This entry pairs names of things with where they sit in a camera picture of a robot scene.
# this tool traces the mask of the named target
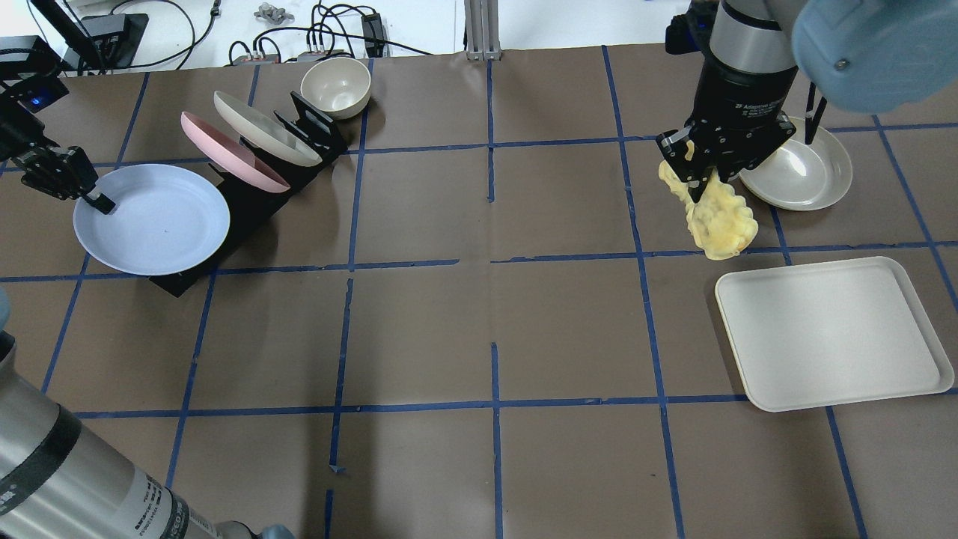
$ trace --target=dish rack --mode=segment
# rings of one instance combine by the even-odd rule
[[[153,284],[176,297],[183,295],[201,277],[212,273],[220,261],[232,254],[273,214],[280,211],[290,198],[302,191],[323,169],[346,152],[346,140],[330,116],[310,105],[298,92],[290,92],[290,97],[299,118],[290,122],[279,112],[274,111],[273,114],[287,131],[319,153],[322,161],[312,167],[294,165],[253,146],[241,137],[240,142],[244,146],[289,183],[289,190],[277,194],[266,193],[210,164],[210,168],[223,178],[217,189],[230,210],[230,227],[226,238],[216,252],[203,262],[177,273],[152,276],[149,280]]]

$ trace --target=white floor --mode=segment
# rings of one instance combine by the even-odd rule
[[[0,20],[0,35],[37,34],[30,17],[27,0],[0,0],[11,3]],[[193,19],[197,35],[209,22],[212,0],[177,0]],[[120,0],[70,0],[77,15],[109,12]],[[253,16],[262,0],[222,0],[222,15],[213,29],[190,56],[186,68],[210,67],[228,63],[228,49],[233,41],[250,44],[251,39],[275,26]],[[295,15],[294,22],[283,26],[308,26],[310,9],[315,0],[271,0],[276,7]],[[376,8],[386,25],[387,38],[434,54],[453,53],[463,49],[465,14],[463,0],[363,0]],[[686,11],[688,0],[500,0],[499,30],[503,49],[538,49],[614,45],[622,43],[662,42],[665,28],[673,15]],[[175,7],[155,1],[127,4],[118,12],[141,12],[149,15],[149,24],[135,63],[148,63],[182,50],[191,43],[190,27]],[[50,38],[54,49],[64,52],[66,45],[56,31],[37,12],[40,28]],[[349,34],[362,35],[357,14],[341,17]],[[270,35],[282,50],[283,59],[306,50],[304,32],[276,32]],[[271,47],[265,45],[267,52]],[[361,40],[354,40],[357,56],[365,56]],[[415,53],[389,46],[389,56]],[[151,69],[172,69],[182,57]]]

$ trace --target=plate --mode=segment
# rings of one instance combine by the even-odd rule
[[[206,153],[207,157],[233,176],[267,193],[289,190],[286,180],[269,168],[269,165],[202,118],[190,112],[183,112],[180,115],[180,127],[201,152]]]
[[[230,210],[203,176],[171,165],[133,165],[101,177],[97,186],[116,208],[104,215],[84,200],[73,229],[93,258],[135,275],[188,270],[226,238]]]
[[[789,119],[795,133],[755,170],[743,169],[741,182],[759,199],[786,210],[831,206],[852,185],[852,159],[841,142],[821,127],[807,146],[805,120]]]
[[[237,98],[213,92],[213,105],[223,120],[246,140],[282,160],[301,167],[318,165],[323,158],[282,124]]]
[[[947,391],[954,369],[908,274],[883,256],[723,275],[748,399],[784,411]]]

